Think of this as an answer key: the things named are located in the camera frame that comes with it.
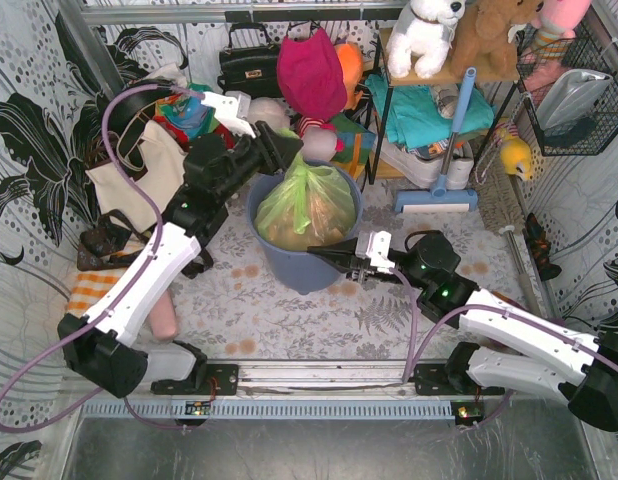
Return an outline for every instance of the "green plastic bag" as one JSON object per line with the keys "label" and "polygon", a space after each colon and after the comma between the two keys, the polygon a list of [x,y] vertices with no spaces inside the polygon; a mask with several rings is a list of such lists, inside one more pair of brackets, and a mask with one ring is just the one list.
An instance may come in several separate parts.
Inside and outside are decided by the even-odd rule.
{"label": "green plastic bag", "polygon": [[347,180],[334,167],[307,165],[296,156],[285,179],[258,207],[256,229],[267,242],[295,252],[331,245],[356,223]]}

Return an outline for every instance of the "teal towel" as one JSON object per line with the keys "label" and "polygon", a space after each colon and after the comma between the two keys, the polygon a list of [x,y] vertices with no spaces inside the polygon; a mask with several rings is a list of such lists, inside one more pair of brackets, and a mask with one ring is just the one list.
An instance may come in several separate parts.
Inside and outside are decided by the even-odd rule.
{"label": "teal towel", "polygon": [[[365,83],[371,90],[373,103],[382,117],[387,82],[379,75],[369,75]],[[474,88],[461,133],[489,128],[493,117],[493,110]],[[448,138],[451,134],[451,120],[440,116],[429,93],[429,87],[395,87],[385,133],[391,143],[406,145],[411,150]]]}

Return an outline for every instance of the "blue brush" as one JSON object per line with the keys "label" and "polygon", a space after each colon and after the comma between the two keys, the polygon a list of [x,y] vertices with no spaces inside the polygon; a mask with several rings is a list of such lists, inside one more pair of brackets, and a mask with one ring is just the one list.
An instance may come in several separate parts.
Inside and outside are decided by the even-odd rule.
{"label": "blue brush", "polygon": [[478,195],[475,190],[447,191],[447,173],[453,157],[456,138],[462,128],[462,122],[467,113],[473,84],[476,81],[476,69],[469,67],[460,87],[460,98],[451,125],[449,146],[445,152],[442,169],[431,190],[401,190],[396,194],[394,210],[404,213],[434,213],[434,212],[472,212],[478,207]]}

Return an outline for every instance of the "magenta bag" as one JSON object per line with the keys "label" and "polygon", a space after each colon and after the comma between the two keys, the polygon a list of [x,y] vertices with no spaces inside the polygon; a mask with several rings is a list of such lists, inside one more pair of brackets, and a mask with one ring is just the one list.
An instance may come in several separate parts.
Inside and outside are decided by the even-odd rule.
{"label": "magenta bag", "polygon": [[347,103],[342,67],[324,28],[307,40],[282,40],[278,85],[291,108],[305,117],[326,121],[342,111]]}

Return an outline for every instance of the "wire basket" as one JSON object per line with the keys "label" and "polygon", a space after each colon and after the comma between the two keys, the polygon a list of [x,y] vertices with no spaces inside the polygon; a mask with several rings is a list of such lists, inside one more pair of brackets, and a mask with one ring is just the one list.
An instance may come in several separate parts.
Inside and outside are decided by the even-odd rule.
{"label": "wire basket", "polygon": [[521,47],[522,54],[518,63],[521,78],[518,85],[521,92],[528,91],[527,83],[531,85],[533,78],[530,77],[532,74],[537,74],[539,69],[557,71],[560,67],[584,68],[613,77],[612,82],[587,114],[547,130],[540,127],[536,108],[551,90],[553,82],[530,90],[531,98],[525,102],[538,145],[544,156],[598,155],[618,135],[618,81],[614,77],[615,72],[601,56],[600,46],[584,25],[576,29],[576,38],[559,40],[535,50],[533,50],[534,34],[533,28],[527,29]]}

